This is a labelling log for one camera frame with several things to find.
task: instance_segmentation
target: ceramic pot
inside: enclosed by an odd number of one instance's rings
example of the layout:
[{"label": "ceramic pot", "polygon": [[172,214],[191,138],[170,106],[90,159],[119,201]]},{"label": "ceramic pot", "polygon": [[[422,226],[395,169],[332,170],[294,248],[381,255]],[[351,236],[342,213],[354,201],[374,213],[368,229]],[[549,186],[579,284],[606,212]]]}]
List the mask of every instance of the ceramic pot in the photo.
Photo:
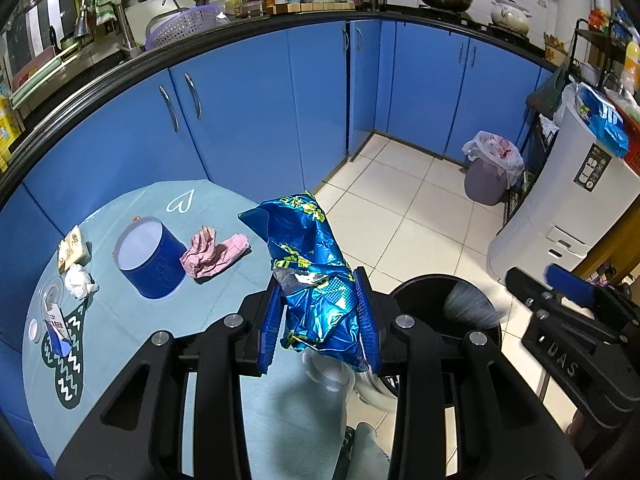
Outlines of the ceramic pot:
[{"label": "ceramic pot", "polygon": [[531,13],[513,0],[495,0],[494,8],[491,10],[494,25],[510,28],[523,36],[529,32],[530,17]]}]

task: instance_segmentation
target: countertop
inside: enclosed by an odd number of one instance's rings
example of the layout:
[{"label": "countertop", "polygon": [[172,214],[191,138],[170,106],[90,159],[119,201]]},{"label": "countertop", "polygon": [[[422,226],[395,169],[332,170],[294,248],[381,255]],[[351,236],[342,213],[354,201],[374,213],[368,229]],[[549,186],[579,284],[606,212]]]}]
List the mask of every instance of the countertop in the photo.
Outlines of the countertop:
[{"label": "countertop", "polygon": [[369,11],[321,11],[302,12],[299,14],[280,14],[276,16],[261,16],[246,20],[235,20],[228,25],[208,30],[177,41],[167,46],[145,52],[135,59],[120,63],[110,68],[102,75],[81,86],[72,95],[69,92],[56,92],[48,100],[48,107],[58,103],[50,113],[43,117],[37,113],[39,122],[33,125],[31,131],[26,131],[20,145],[15,150],[9,163],[9,168],[0,176],[0,207],[12,195],[16,187],[28,174],[31,168],[55,145],[67,132],[79,124],[100,106],[110,101],[116,95],[147,77],[174,66],[194,56],[208,52],[226,44],[252,38],[268,32],[313,25],[315,23],[337,22],[341,20],[367,20],[377,18],[396,22],[417,23],[430,27],[442,28],[484,41],[513,54],[528,59],[545,70],[553,72],[555,66],[544,59],[544,51],[530,45],[522,48],[507,41],[493,37],[482,30],[441,22],[434,18],[420,15],[420,9],[412,7],[390,6],[386,12]]}]

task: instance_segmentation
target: blue container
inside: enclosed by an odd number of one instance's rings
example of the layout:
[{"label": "blue container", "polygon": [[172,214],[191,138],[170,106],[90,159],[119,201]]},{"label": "blue container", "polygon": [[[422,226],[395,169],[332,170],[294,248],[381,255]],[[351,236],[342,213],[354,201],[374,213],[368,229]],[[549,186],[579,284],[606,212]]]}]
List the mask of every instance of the blue container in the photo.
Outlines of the blue container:
[{"label": "blue container", "polygon": [[146,216],[124,229],[116,241],[113,260],[142,296],[159,300],[184,279],[180,257],[186,250],[158,218]]}]

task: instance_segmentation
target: light blue tablecloth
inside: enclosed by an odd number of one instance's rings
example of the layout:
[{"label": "light blue tablecloth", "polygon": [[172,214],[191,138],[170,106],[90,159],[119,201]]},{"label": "light blue tablecloth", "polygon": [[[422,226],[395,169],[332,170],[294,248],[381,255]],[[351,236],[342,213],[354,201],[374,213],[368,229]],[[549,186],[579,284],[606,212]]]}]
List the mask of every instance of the light blue tablecloth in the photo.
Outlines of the light blue tablecloth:
[{"label": "light blue tablecloth", "polygon": [[[96,400],[153,332],[168,330],[176,337],[200,332],[237,312],[247,294],[266,288],[271,275],[266,245],[238,220],[239,212],[254,206],[207,181],[159,182],[117,198],[82,222],[81,231],[92,252],[86,268],[100,290],[84,318],[84,387],[73,409],[58,400],[55,370],[44,363],[41,345],[27,336],[32,318],[40,320],[44,329],[37,294],[58,273],[56,255],[52,256],[31,299],[22,369],[31,417],[54,463]],[[220,240],[243,233],[252,252],[207,283],[198,285],[187,277],[167,298],[149,301],[124,278],[111,257],[116,238],[135,216],[158,217],[186,247],[203,224],[216,229]],[[80,303],[65,291],[63,314]],[[242,378],[242,410],[254,479],[330,479],[344,436],[353,380],[351,370],[338,361],[311,352],[297,354],[279,345],[268,375]],[[193,383],[188,388],[184,425],[183,471],[187,474],[193,473]]]}]

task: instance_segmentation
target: purple plastic basket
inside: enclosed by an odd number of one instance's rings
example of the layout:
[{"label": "purple plastic basket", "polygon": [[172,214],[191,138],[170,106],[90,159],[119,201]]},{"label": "purple plastic basket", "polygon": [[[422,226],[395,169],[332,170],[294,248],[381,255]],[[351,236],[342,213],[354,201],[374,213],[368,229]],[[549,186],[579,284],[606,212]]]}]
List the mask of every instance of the purple plastic basket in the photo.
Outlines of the purple plastic basket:
[{"label": "purple plastic basket", "polygon": [[219,18],[219,14],[220,11],[214,5],[203,5],[185,10],[156,28],[146,38],[145,50],[153,50],[192,34],[229,23],[227,17]]}]

